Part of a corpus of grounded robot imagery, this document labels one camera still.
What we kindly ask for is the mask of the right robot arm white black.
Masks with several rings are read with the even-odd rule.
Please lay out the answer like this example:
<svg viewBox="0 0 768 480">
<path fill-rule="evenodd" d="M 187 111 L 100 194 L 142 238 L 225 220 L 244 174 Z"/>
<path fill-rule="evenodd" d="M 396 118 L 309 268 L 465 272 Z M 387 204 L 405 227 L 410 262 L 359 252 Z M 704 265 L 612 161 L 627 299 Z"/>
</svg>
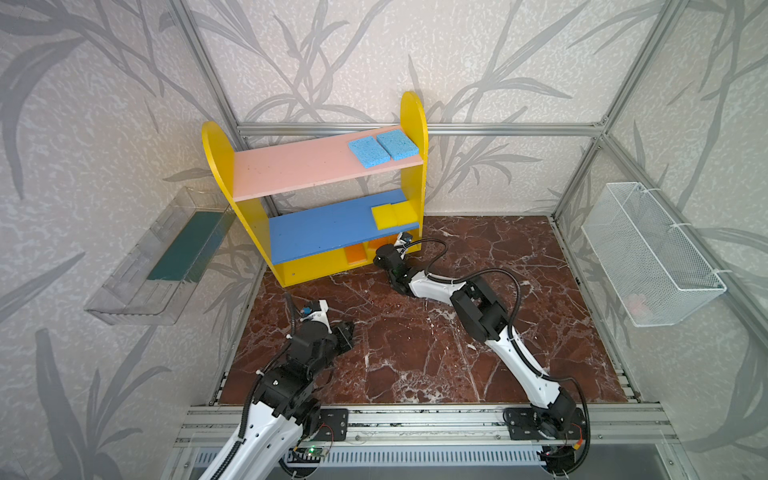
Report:
<svg viewBox="0 0 768 480">
<path fill-rule="evenodd" d="M 407 251 L 420 245 L 420 240 L 398 240 L 376 250 L 374 265 L 387 273 L 390 285 L 398 293 L 432 300 L 454 308 L 466 333 L 485 344 L 509 369 L 526 393 L 533 411 L 533 423 L 546 438 L 556 438 L 574 427 L 575 415 L 583 414 L 581 444 L 590 439 L 588 405 L 583 390 L 573 377 L 554 377 L 545 372 L 525 346 L 515 328 L 522 306 L 522 286 L 515 275 L 504 268 L 493 267 L 464 275 L 446 277 L 431 271 L 446 250 L 438 253 L 422 269 L 409 265 Z M 506 276 L 515 291 L 515 301 L 508 309 L 485 281 L 490 274 Z"/>
</svg>

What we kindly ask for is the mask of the orange sponge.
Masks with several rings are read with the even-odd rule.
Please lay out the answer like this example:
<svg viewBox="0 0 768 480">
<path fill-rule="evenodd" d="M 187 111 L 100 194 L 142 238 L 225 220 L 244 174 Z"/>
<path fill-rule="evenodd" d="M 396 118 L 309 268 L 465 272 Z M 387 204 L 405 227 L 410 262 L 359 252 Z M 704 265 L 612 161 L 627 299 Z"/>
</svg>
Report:
<svg viewBox="0 0 768 480">
<path fill-rule="evenodd" d="M 381 246 L 392 244 L 392 243 L 393 243 L 393 240 L 391 240 L 389 237 L 382 237 L 382 238 L 377 238 L 369 241 L 367 243 L 367 248 L 375 251 Z"/>
</svg>

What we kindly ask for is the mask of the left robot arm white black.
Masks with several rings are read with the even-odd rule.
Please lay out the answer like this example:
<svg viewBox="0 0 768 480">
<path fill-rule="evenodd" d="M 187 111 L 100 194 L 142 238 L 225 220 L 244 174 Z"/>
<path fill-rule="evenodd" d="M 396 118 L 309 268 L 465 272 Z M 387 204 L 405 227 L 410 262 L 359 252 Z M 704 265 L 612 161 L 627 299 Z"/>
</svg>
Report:
<svg viewBox="0 0 768 480">
<path fill-rule="evenodd" d="M 320 429 L 315 379 L 353 347 L 353 323 L 305 321 L 257 374 L 238 427 L 201 477 L 267 478 L 290 448 Z"/>
</svg>

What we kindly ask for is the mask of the pale yellow sponge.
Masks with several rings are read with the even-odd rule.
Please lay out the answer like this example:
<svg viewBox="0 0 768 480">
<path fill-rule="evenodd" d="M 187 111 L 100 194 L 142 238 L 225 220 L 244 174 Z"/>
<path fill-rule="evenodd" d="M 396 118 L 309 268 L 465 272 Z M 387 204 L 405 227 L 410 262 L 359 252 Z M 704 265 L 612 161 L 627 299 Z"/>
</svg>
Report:
<svg viewBox="0 0 768 480">
<path fill-rule="evenodd" d="M 344 254 L 349 266 L 365 264 L 368 261 L 366 247 L 363 243 L 345 247 Z"/>
</svg>

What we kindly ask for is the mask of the blue sponge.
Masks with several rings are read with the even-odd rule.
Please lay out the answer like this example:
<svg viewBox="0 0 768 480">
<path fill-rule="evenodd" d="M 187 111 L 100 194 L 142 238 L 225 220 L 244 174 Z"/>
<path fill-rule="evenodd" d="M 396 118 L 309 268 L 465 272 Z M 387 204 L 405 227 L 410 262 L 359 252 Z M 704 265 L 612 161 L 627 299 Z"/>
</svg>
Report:
<svg viewBox="0 0 768 480">
<path fill-rule="evenodd" d="M 379 144 L 374 136 L 350 141 L 347 146 L 365 169 L 382 165 L 391 160 L 389 153 Z"/>
<path fill-rule="evenodd" d="M 419 147 L 402 130 L 392 130 L 376 136 L 379 145 L 394 161 L 420 154 Z"/>
</svg>

